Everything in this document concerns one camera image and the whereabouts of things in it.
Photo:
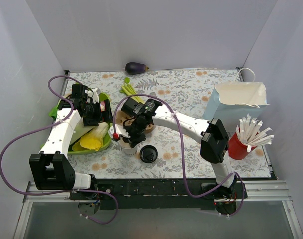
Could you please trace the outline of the white paper coffee cup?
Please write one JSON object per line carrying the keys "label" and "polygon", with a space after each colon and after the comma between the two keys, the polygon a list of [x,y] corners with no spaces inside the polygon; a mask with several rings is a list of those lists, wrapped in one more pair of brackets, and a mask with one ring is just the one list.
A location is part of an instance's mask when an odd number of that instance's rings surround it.
{"label": "white paper coffee cup", "polygon": [[124,142],[123,139],[118,141],[119,146],[121,147],[121,150],[123,153],[125,153],[126,155],[134,155],[137,152],[137,146],[130,146],[130,144],[128,142]]}

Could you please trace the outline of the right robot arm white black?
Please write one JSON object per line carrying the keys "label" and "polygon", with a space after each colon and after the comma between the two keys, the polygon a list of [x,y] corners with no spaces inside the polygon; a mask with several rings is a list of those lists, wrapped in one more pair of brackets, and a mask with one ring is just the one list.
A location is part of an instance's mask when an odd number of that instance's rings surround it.
{"label": "right robot arm white black", "polygon": [[188,194],[193,198],[205,197],[215,191],[223,198],[231,197],[236,191],[236,174],[232,171],[229,160],[225,159],[228,151],[229,137],[219,119],[211,121],[196,119],[175,112],[164,100],[148,96],[145,103],[137,103],[131,97],[123,98],[117,107],[133,119],[131,125],[113,124],[113,140],[119,142],[123,150],[128,152],[145,141],[144,131],[149,124],[162,126],[185,135],[200,144],[200,156],[212,165],[216,186],[200,195]]}

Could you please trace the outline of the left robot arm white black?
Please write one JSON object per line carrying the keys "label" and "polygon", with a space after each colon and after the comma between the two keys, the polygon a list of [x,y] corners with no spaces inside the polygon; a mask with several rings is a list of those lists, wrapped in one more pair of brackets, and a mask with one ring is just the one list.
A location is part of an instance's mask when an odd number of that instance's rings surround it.
{"label": "left robot arm white black", "polygon": [[57,106],[56,126],[45,145],[33,154],[29,165],[39,190],[78,190],[87,199],[97,196],[98,187],[89,174],[74,171],[68,161],[69,149],[97,152],[107,148],[104,141],[112,123],[110,100],[98,88],[74,84],[71,94]]}

